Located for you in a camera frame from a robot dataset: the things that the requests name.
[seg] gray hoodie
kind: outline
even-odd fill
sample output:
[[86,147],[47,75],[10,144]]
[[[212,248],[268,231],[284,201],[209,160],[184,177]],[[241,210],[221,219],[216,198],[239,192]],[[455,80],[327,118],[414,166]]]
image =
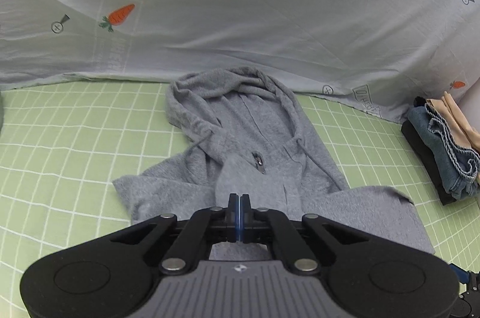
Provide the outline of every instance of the gray hoodie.
[[[393,188],[350,190],[294,93],[261,71],[241,67],[189,74],[166,92],[169,122],[194,143],[140,176],[113,182],[137,223],[173,212],[226,207],[248,193],[253,207],[290,219],[317,213],[432,252],[412,203]],[[265,258],[258,246],[214,246],[211,258]]]

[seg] green plaid surface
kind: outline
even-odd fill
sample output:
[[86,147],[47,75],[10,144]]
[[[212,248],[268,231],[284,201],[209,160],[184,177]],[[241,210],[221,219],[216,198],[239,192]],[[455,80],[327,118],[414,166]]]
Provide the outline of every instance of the green plaid surface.
[[[38,258],[129,225],[110,181],[183,151],[165,117],[166,85],[76,82],[4,92],[0,134],[0,317],[28,317],[19,283]],[[443,207],[398,124],[298,97],[352,188],[409,195],[447,262],[480,270],[474,199]]]

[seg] white fabric backdrop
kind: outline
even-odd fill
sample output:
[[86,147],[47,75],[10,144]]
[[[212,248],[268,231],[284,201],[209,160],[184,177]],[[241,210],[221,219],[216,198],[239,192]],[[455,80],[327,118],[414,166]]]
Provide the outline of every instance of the white fabric backdrop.
[[480,0],[0,0],[0,89],[248,64],[400,121],[414,96],[475,83],[479,31]]

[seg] black folded garment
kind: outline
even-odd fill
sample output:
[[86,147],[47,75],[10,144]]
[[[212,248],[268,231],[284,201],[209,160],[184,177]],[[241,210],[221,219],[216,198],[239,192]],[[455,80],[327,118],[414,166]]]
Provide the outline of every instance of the black folded garment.
[[411,148],[422,161],[425,169],[427,170],[428,175],[431,178],[435,189],[438,192],[438,197],[440,202],[443,205],[456,202],[452,195],[445,192],[445,188],[442,184],[442,179],[440,178],[440,173],[438,172],[437,163],[435,162],[434,154],[428,148],[428,146],[423,143],[423,140],[417,133],[417,130],[408,120],[402,124],[402,134],[405,136],[406,141],[410,144]]

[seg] stack of folded clothes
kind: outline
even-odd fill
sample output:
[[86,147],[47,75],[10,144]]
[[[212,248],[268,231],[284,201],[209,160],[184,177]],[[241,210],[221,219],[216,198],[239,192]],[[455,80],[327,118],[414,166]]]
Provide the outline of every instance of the stack of folded clothes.
[[422,160],[443,205],[476,195],[480,183],[480,134],[452,96],[417,97],[402,133]]

